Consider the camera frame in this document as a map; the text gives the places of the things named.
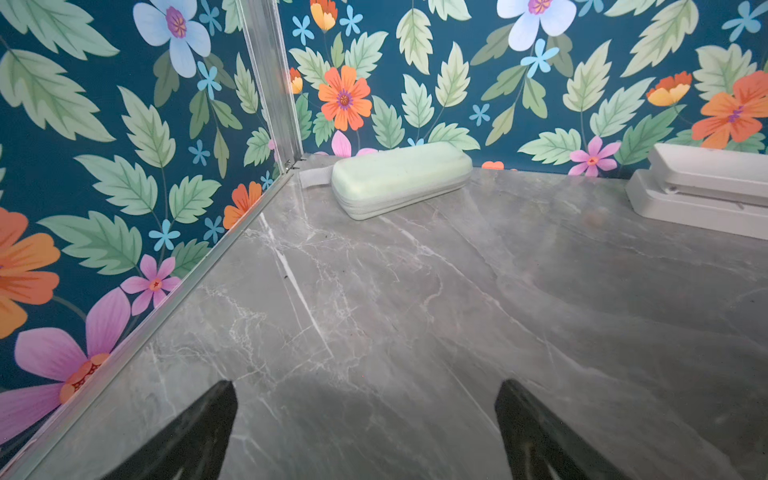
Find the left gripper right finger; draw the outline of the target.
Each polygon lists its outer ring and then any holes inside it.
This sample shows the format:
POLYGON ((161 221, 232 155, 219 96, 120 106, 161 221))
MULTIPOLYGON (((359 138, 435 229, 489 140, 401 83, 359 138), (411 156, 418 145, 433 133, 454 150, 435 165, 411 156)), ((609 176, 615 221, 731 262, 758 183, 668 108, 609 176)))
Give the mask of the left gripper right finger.
POLYGON ((625 479, 520 382, 502 382, 494 409, 514 479, 625 479))

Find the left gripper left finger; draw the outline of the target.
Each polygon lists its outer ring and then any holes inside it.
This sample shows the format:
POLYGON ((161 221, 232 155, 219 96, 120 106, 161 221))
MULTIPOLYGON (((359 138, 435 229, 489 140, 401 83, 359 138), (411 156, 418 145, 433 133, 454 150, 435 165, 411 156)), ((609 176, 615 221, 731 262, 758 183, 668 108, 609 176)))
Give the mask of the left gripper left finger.
POLYGON ((217 479, 238 409, 234 384, 221 380, 107 479, 217 479))

